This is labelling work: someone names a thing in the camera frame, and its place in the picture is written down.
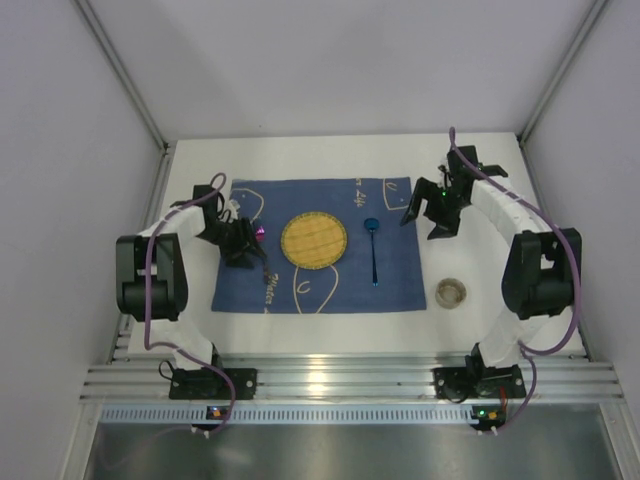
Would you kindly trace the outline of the iridescent purple fork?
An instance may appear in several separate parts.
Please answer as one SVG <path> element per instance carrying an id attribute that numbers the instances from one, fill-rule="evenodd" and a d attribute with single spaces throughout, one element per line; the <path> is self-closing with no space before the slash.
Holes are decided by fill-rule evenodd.
<path id="1" fill-rule="evenodd" d="M 256 240 L 256 252 L 257 252 L 257 256 L 259 257 L 259 259 L 262 262 L 262 269 L 263 269 L 263 280 L 265 284 L 269 283 L 269 278 L 270 278 L 270 268 L 269 268 L 269 260 L 268 260 L 268 255 L 266 253 L 266 251 L 263 248 L 263 243 L 265 240 L 265 228 L 262 225 L 262 222 L 259 218 L 255 219 L 252 222 L 252 226 L 253 226 L 253 230 L 254 230 L 254 237 Z"/>

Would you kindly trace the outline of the blue handled cutlery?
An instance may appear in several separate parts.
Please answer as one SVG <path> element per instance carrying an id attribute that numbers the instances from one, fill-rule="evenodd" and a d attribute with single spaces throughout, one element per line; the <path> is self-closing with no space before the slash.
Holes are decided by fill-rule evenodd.
<path id="1" fill-rule="evenodd" d="M 374 287 L 379 286 L 377 260 L 376 260 L 376 247 L 375 247 L 375 234 L 380 227 L 379 220 L 374 217 L 369 217 L 364 220 L 364 227 L 369 233 L 371 244 L 371 262 L 372 262 L 372 285 Z"/>

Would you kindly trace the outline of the small beige round cup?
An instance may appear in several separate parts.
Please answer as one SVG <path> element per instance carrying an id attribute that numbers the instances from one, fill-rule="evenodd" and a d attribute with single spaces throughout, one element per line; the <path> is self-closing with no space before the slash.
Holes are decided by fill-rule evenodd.
<path id="1" fill-rule="evenodd" d="M 458 308 L 466 300 L 466 297 L 466 286 L 456 278 L 444 278 L 436 285 L 435 300 L 444 309 Z"/>

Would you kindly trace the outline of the yellow woven round coaster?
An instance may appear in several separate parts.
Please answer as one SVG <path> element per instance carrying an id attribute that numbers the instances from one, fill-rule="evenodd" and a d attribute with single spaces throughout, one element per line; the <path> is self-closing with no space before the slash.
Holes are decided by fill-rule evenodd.
<path id="1" fill-rule="evenodd" d="M 348 235 L 343 223 L 321 211 L 302 213 L 284 227 L 280 247 L 295 267 L 321 270 L 333 266 L 345 253 Z"/>

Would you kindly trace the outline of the blue placemat cloth gold pattern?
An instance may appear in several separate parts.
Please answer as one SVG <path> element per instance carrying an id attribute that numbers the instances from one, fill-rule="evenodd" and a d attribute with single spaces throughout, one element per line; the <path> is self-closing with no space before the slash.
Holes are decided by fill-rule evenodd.
<path id="1" fill-rule="evenodd" d="M 306 180 L 235 180 L 230 196 L 240 215 L 259 218 L 270 278 L 221 265 L 211 309 L 225 313 L 351 314 L 423 310 L 419 242 L 414 224 L 400 225 L 412 193 L 408 177 Z M 338 218 L 348 235 L 344 255 L 321 270 L 295 267 L 284 256 L 281 234 L 295 216 L 311 211 Z M 372 285 L 371 244 L 364 220 L 374 217 L 379 286 Z"/>

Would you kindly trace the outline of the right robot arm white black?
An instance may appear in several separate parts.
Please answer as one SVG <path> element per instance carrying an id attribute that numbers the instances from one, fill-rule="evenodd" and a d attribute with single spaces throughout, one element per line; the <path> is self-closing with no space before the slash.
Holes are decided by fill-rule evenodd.
<path id="1" fill-rule="evenodd" d="M 578 303 L 582 238 L 560 228 L 517 194 L 507 171 L 479 161 L 474 146 L 453 147 L 439 182 L 417 179 L 401 222 L 423 215 L 431 240 L 455 237 L 467 207 L 481 212 L 506 242 L 504 306 L 473 354 L 486 368 L 508 368 L 539 330 Z"/>

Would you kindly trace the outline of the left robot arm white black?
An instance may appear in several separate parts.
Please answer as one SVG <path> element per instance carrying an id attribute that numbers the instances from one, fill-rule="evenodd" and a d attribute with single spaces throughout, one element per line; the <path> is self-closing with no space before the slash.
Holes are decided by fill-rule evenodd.
<path id="1" fill-rule="evenodd" d="M 183 250 L 193 240 L 207 242 L 231 268 L 252 269 L 258 259 L 267 279 L 263 238 L 259 220 L 241 217 L 211 184 L 194 186 L 189 199 L 173 203 L 150 227 L 118 238 L 116 303 L 122 314 L 143 325 L 144 349 L 170 350 L 180 370 L 222 371 L 214 343 L 186 316 L 189 284 Z"/>

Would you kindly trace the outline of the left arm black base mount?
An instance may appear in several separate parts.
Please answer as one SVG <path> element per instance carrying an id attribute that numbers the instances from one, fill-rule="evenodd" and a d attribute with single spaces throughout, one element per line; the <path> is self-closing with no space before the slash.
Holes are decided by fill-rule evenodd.
<path id="1" fill-rule="evenodd" d="M 171 367 L 171 400 L 230 400 L 231 387 L 210 369 L 184 370 Z M 252 400 L 256 394 L 258 371 L 255 368 L 224 368 L 223 373 L 235 388 L 237 400 Z"/>

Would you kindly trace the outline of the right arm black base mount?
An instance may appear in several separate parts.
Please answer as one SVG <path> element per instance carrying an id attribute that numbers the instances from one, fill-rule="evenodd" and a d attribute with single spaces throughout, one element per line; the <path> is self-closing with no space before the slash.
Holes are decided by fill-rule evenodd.
<path id="1" fill-rule="evenodd" d="M 463 403 L 469 399 L 523 399 L 526 387 L 517 364 L 508 367 L 489 367 L 479 346 L 475 345 L 464 358 L 463 366 L 439 367 L 433 370 L 438 399 Z"/>

